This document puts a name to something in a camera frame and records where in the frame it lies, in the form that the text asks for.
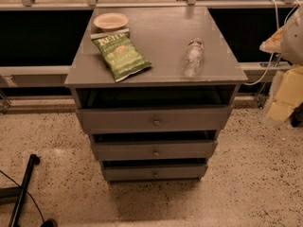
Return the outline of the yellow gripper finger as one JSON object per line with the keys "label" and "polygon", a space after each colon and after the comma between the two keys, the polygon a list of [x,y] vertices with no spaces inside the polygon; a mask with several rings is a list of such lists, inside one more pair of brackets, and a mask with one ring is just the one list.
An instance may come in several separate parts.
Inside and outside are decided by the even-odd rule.
{"label": "yellow gripper finger", "polygon": [[259,49],[266,53],[280,53],[281,52],[281,39],[284,27],[280,27],[270,38],[264,41]]}

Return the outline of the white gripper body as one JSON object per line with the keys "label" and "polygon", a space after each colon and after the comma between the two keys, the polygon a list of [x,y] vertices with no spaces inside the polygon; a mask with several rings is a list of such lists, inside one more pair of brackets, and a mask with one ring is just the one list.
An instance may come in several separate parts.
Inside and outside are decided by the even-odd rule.
{"label": "white gripper body", "polygon": [[264,107],[265,118],[274,122],[286,121],[302,103],[303,66],[296,65],[286,72],[277,71]]}

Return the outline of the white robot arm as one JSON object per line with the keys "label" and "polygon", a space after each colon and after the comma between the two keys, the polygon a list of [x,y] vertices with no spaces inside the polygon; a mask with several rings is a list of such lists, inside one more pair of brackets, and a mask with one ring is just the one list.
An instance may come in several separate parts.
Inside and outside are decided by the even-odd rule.
{"label": "white robot arm", "polygon": [[259,49],[266,53],[279,53],[293,65],[285,73],[277,72],[265,107],[266,118],[285,121],[303,103],[303,6],[300,6]]}

